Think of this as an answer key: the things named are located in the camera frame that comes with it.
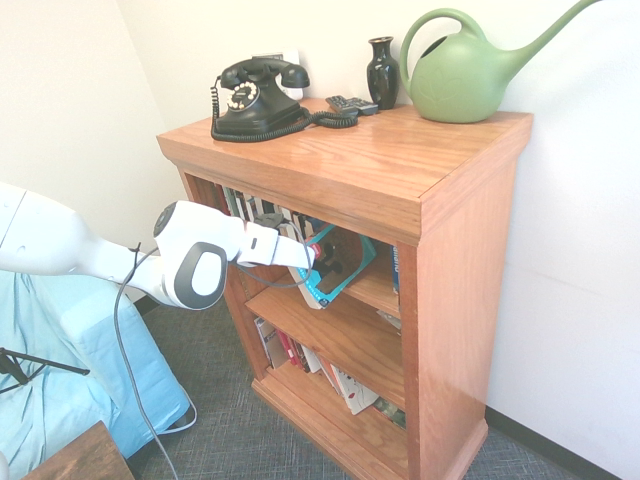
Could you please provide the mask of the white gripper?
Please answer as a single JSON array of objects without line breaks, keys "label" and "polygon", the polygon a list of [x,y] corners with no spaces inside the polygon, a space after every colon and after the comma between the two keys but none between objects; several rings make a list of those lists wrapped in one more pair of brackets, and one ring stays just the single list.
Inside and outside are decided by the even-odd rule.
[{"label": "white gripper", "polygon": [[275,264],[310,269],[315,264],[334,260],[335,248],[331,241],[312,243],[309,246],[292,238],[279,235],[275,248]]}]

